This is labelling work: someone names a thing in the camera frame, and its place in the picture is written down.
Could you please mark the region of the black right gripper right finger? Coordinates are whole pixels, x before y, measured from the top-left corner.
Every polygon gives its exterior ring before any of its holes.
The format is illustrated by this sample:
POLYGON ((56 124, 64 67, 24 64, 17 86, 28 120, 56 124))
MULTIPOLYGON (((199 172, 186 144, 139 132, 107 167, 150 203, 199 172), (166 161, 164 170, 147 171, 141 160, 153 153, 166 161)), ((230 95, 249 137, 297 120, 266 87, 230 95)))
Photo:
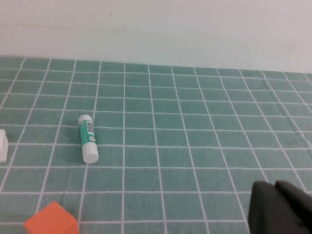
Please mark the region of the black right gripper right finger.
POLYGON ((287 181, 277 181, 275 187, 298 218, 299 226, 312 233, 312 197, 287 181))

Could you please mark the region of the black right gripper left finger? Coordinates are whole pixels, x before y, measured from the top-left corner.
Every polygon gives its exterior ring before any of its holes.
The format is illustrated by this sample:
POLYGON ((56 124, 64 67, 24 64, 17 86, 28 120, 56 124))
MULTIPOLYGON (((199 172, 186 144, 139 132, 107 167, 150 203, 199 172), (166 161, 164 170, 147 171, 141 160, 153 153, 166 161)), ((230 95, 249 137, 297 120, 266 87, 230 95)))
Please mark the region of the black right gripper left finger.
POLYGON ((283 195, 264 181, 253 183, 248 212, 252 234, 303 234, 304 225, 283 195))

